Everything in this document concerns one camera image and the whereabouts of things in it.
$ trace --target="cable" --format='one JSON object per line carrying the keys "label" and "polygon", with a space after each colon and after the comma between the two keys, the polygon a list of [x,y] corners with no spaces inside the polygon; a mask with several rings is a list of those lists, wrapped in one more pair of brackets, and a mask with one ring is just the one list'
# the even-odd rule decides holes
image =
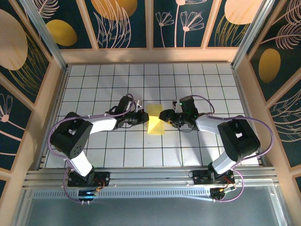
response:
{"label": "cable", "polygon": [[238,198],[241,196],[241,194],[243,193],[243,191],[244,191],[244,188],[245,188],[245,182],[244,182],[244,177],[243,177],[243,175],[241,175],[241,173],[238,172],[236,169],[232,169],[232,170],[233,170],[234,172],[236,172],[238,175],[240,175],[240,177],[241,177],[241,180],[242,180],[241,190],[240,190],[239,194],[238,194],[237,196],[235,196],[234,198],[228,199],[228,200],[218,200],[218,202],[231,202],[231,201],[234,201],[234,200],[238,199]]}

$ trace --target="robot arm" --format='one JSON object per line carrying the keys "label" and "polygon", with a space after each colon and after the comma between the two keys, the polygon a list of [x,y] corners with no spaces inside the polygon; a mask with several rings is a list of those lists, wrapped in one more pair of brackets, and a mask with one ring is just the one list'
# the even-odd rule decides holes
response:
{"label": "robot arm", "polygon": [[192,96],[180,99],[179,103],[174,102],[174,109],[161,112],[159,118],[178,129],[187,124],[191,130],[208,131],[221,136],[225,152],[208,165],[208,174],[213,181],[260,148],[258,138],[246,120],[209,118],[207,113],[198,113]]}
{"label": "robot arm", "polygon": [[[135,101],[134,111],[118,117],[110,117],[110,115],[113,116],[127,111],[131,103],[132,99],[128,96],[124,96],[118,106],[106,112],[106,117],[65,121],[61,123],[51,135],[50,143],[58,151],[67,156],[78,176],[86,181],[87,184],[93,182],[95,172],[94,167],[90,164],[83,151],[89,135],[100,131],[115,130],[123,127],[125,123],[135,126],[149,120],[148,114],[142,109],[141,100]],[[70,112],[65,118],[78,116],[76,113]]]}

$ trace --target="black grid line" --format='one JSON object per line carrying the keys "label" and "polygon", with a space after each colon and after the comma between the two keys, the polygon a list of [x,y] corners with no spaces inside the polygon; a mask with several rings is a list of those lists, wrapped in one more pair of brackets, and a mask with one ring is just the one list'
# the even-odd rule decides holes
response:
{"label": "black grid line", "polygon": [[[193,95],[193,93],[192,93],[192,87],[191,87],[191,80],[190,80],[190,72],[189,72],[189,67],[188,67],[188,65],[187,65],[187,68],[188,68],[188,75],[189,75],[189,82],[190,82],[191,94]],[[200,155],[200,157],[201,157],[201,165],[203,165],[203,161],[202,161],[202,153],[201,153],[201,144],[200,144],[200,142],[199,142],[200,136],[199,136],[199,133],[198,133],[198,132],[197,132],[197,135],[198,135],[199,155]]]}
{"label": "black grid line", "polygon": [[[175,91],[175,99],[178,100],[177,98],[177,89],[175,87],[175,74],[174,74],[174,91]],[[180,150],[181,150],[181,165],[183,166],[183,153],[182,153],[182,141],[181,141],[181,132],[180,130],[178,131],[179,132],[179,139],[180,139]]]}

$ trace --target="white tile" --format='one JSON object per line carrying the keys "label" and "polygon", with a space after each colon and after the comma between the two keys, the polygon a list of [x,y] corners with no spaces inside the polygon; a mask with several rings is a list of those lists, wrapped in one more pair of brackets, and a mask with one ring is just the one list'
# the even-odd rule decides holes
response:
{"label": "white tile", "polygon": [[223,87],[222,89],[226,99],[239,99],[239,94],[236,87]]}
{"label": "white tile", "polygon": [[218,74],[216,64],[203,64],[204,74]]}
{"label": "white tile", "polygon": [[113,87],[113,76],[100,76],[98,79],[98,88],[112,88]]}
{"label": "white tile", "polygon": [[175,87],[174,76],[160,75],[160,87]]}
{"label": "white tile", "polygon": [[187,64],[174,64],[174,74],[188,74]]}
{"label": "white tile", "polygon": [[210,100],[223,100],[224,93],[221,87],[207,87]]}
{"label": "white tile", "polygon": [[79,102],[76,114],[80,116],[93,114],[94,102]]}
{"label": "white tile", "polygon": [[92,133],[89,136],[88,149],[90,148],[105,148],[106,140],[107,140],[106,131],[101,131],[97,133]]}
{"label": "white tile", "polygon": [[114,76],[114,88],[128,87],[128,76]]}
{"label": "white tile", "polygon": [[210,100],[210,102],[215,108],[216,114],[228,114],[225,100]]}
{"label": "white tile", "polygon": [[79,101],[95,101],[96,89],[81,89]]}
{"label": "white tile", "polygon": [[94,102],[93,115],[103,114],[110,109],[110,101]]}
{"label": "white tile", "polygon": [[144,76],[143,75],[129,76],[128,86],[129,87],[143,87],[144,86]]}
{"label": "white tile", "polygon": [[158,64],[154,65],[144,65],[144,74],[145,75],[155,75],[159,74],[159,67]]}
{"label": "white tile", "polygon": [[182,155],[180,148],[163,148],[164,166],[182,166]]}
{"label": "white tile", "polygon": [[236,86],[233,74],[220,75],[222,86]]}
{"label": "white tile", "polygon": [[128,93],[132,94],[134,96],[134,99],[141,99],[143,100],[143,88],[128,88]]}
{"label": "white tile", "polygon": [[76,112],[78,102],[63,102],[60,116],[66,116],[69,112]]}
{"label": "white tile", "polygon": [[220,76],[216,74],[205,74],[206,86],[222,86]]}
{"label": "white tile", "polygon": [[201,153],[199,147],[182,148],[183,166],[201,166]]}
{"label": "white tile", "polygon": [[127,94],[127,88],[113,88],[111,90],[113,101],[120,101],[121,98]]}
{"label": "white tile", "polygon": [[191,83],[192,87],[193,86],[203,86],[203,87],[206,86],[204,75],[194,74],[194,75],[190,75],[189,77],[190,77],[190,83]]}
{"label": "white tile", "polygon": [[175,88],[174,87],[163,87],[160,88],[161,100],[176,100]]}
{"label": "white tile", "polygon": [[179,131],[165,131],[162,141],[163,147],[181,147]]}
{"label": "white tile", "polygon": [[142,167],[143,166],[143,149],[125,149],[124,167]]}
{"label": "white tile", "polygon": [[81,85],[83,83],[83,77],[69,77],[67,88],[81,88]]}
{"label": "white tile", "polygon": [[98,76],[84,77],[83,88],[96,88],[98,83]]}
{"label": "white tile", "polygon": [[99,75],[114,75],[115,65],[101,65]]}
{"label": "white tile", "polygon": [[69,76],[84,76],[85,69],[85,65],[73,65]]}
{"label": "white tile", "polygon": [[210,133],[207,131],[198,132],[200,147],[217,147],[217,140],[215,133]]}
{"label": "white tile", "polygon": [[176,87],[177,99],[187,97],[191,95],[191,87]]}
{"label": "white tile", "polygon": [[174,67],[172,64],[159,64],[159,74],[174,74]]}
{"label": "white tile", "polygon": [[130,65],[130,75],[144,75],[144,65]]}
{"label": "white tile", "polygon": [[220,156],[219,149],[218,147],[201,147],[201,156],[203,166],[207,166]]}
{"label": "white tile", "polygon": [[198,132],[191,131],[189,133],[180,132],[181,147],[199,147]]}
{"label": "white tile", "polygon": [[189,75],[175,75],[175,86],[176,87],[190,87]]}
{"label": "white tile", "polygon": [[103,167],[105,149],[89,149],[87,151],[87,159],[94,166]]}
{"label": "white tile", "polygon": [[115,65],[114,75],[128,75],[129,65]]}
{"label": "white tile", "polygon": [[148,134],[144,132],[144,148],[146,147],[162,147],[161,135]]}
{"label": "white tile", "polygon": [[85,76],[98,76],[100,65],[87,65]]}
{"label": "white tile", "polygon": [[[246,156],[246,157],[250,157],[250,156],[254,156],[256,155],[256,153],[253,153],[249,156]],[[259,165],[258,163],[258,159],[257,158],[251,158],[251,159],[248,159],[248,160],[243,160],[241,162],[242,165]]]}
{"label": "white tile", "polygon": [[[191,87],[193,95],[199,95],[208,99],[207,87]],[[200,97],[194,97],[194,100],[201,100]]]}
{"label": "white tile", "polygon": [[142,131],[127,131],[126,132],[126,147],[125,148],[143,148],[143,132]]}
{"label": "white tile", "polygon": [[145,148],[144,149],[144,166],[163,166],[162,148]]}
{"label": "white tile", "polygon": [[207,113],[211,112],[210,105],[207,101],[205,100],[195,100],[194,105],[198,109],[199,113]]}
{"label": "white tile", "polygon": [[107,149],[104,167],[123,167],[124,149]]}
{"label": "white tile", "polygon": [[52,153],[49,153],[45,168],[65,168],[65,161],[63,158],[56,157]]}
{"label": "white tile", "polygon": [[240,100],[226,100],[229,113],[244,113]]}
{"label": "white tile", "polygon": [[188,64],[189,74],[204,74],[202,64]]}
{"label": "white tile", "polygon": [[158,75],[145,76],[144,87],[159,87],[159,76]]}
{"label": "white tile", "polygon": [[144,88],[144,100],[160,100],[159,88]]}
{"label": "white tile", "polygon": [[78,101],[80,89],[66,89],[63,101]]}
{"label": "white tile", "polygon": [[107,148],[124,148],[125,132],[108,132]]}
{"label": "white tile", "polygon": [[112,89],[100,88],[97,89],[95,101],[111,101]]}
{"label": "white tile", "polygon": [[219,74],[232,74],[232,69],[230,64],[216,64]]}

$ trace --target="leaf drawing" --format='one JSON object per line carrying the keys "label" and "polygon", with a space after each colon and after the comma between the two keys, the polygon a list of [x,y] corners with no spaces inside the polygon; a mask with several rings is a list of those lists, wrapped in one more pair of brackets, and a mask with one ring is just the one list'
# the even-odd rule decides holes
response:
{"label": "leaf drawing", "polygon": [[128,47],[131,41],[131,24],[127,12],[115,1],[116,10],[108,0],[105,7],[100,1],[95,1],[101,16],[94,12],[98,23],[97,42],[100,48]]}
{"label": "leaf drawing", "polygon": [[278,48],[293,49],[301,41],[301,24],[286,24],[283,25],[276,37],[267,39],[260,44],[275,40]]}
{"label": "leaf drawing", "polygon": [[283,17],[285,17],[287,22],[290,24],[301,23],[301,0],[291,0],[286,9],[286,13],[284,13],[281,17],[275,20],[272,25],[277,23]]}
{"label": "leaf drawing", "polygon": [[42,18],[51,18],[60,7],[58,0],[33,0],[33,3]]}
{"label": "leaf drawing", "polygon": [[301,90],[291,98],[275,103],[270,112],[281,141],[301,140]]}

